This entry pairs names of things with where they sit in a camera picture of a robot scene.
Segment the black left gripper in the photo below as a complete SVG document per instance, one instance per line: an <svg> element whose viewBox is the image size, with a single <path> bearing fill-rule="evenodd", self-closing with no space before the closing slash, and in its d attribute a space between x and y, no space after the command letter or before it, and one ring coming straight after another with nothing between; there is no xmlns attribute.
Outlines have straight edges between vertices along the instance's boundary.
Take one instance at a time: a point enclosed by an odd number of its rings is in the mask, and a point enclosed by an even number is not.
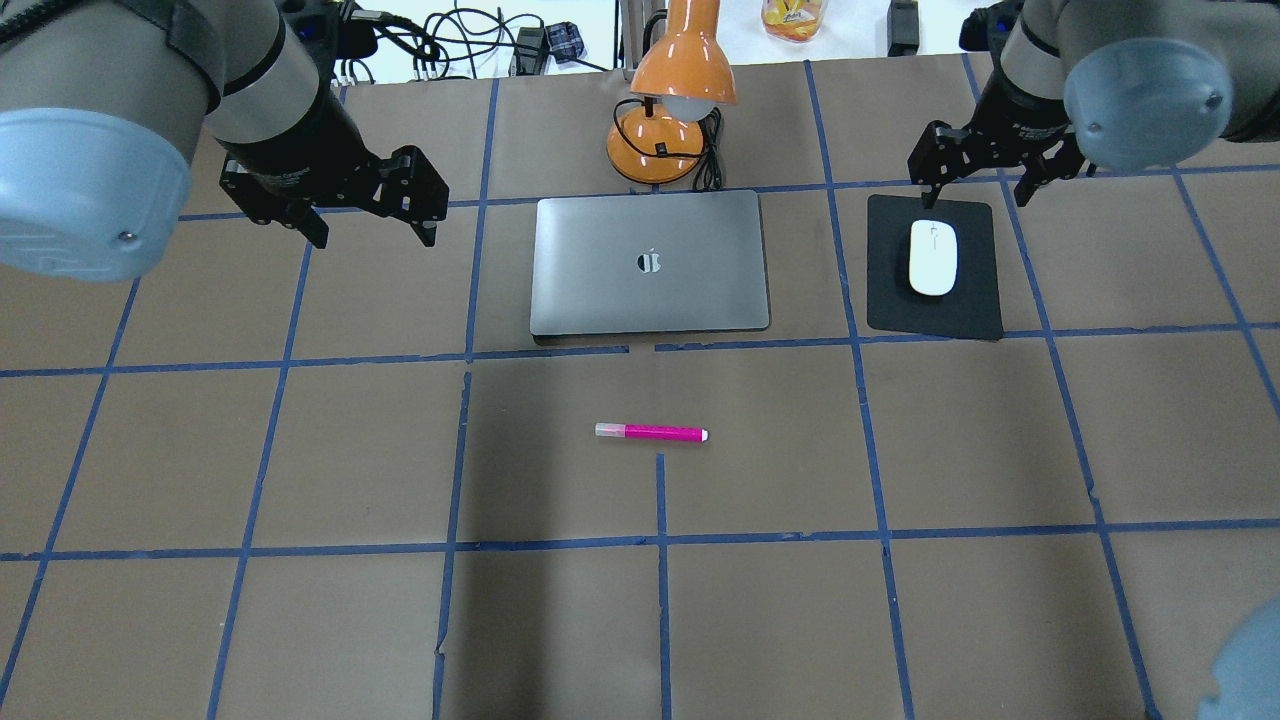
<svg viewBox="0 0 1280 720"><path fill-rule="evenodd" d="M223 170L219 184L252 222L280 222L324 250L330 228L315 208L358 208L403 222L426 249L436 245L436 227L451 200L448 183L421 149L406 145L388 160L388 204L383 201L381 160L333 95L316 96L275 137L218 142L239 167Z"/></svg>

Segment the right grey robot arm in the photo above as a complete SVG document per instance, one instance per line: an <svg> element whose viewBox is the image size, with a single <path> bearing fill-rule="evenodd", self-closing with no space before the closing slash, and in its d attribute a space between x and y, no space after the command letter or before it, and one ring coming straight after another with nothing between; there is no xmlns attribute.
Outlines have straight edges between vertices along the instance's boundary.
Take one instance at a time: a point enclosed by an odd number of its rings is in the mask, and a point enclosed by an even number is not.
<svg viewBox="0 0 1280 720"><path fill-rule="evenodd" d="M1213 141L1274 143L1275 1L1000 1L957 36L992 72L970 120L931 122L908 158L933 208L984 169L1021 168L1025 206L1053 181L1098 168L1171 167Z"/></svg>

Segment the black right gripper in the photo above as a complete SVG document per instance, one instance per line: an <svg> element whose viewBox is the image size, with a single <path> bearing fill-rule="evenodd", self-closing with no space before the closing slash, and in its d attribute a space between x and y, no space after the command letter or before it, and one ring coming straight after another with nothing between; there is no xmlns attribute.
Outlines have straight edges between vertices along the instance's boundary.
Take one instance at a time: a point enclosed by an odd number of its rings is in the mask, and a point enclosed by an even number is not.
<svg viewBox="0 0 1280 720"><path fill-rule="evenodd" d="M964 129L932 120L908 155L909 178L922 188L925 210L936 205L946 184L984 169L1021 165L1012 190L1018 208L1055 181L1074 179L1083 169L1088 177L1096 172L1078 146L1060 99L988 85Z"/></svg>

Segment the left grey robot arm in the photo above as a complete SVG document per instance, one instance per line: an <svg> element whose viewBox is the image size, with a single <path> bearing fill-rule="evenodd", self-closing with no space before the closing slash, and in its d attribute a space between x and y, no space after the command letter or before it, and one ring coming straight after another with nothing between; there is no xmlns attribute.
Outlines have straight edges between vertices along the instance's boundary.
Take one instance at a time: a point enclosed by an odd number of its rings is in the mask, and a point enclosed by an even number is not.
<svg viewBox="0 0 1280 720"><path fill-rule="evenodd" d="M332 91L338 61L411 20L356 1L5 1L1 260L132 281L161 260L201 135L219 184L260 225L315 249L353 208L435 243L451 191L415 146L370 151Z"/></svg>

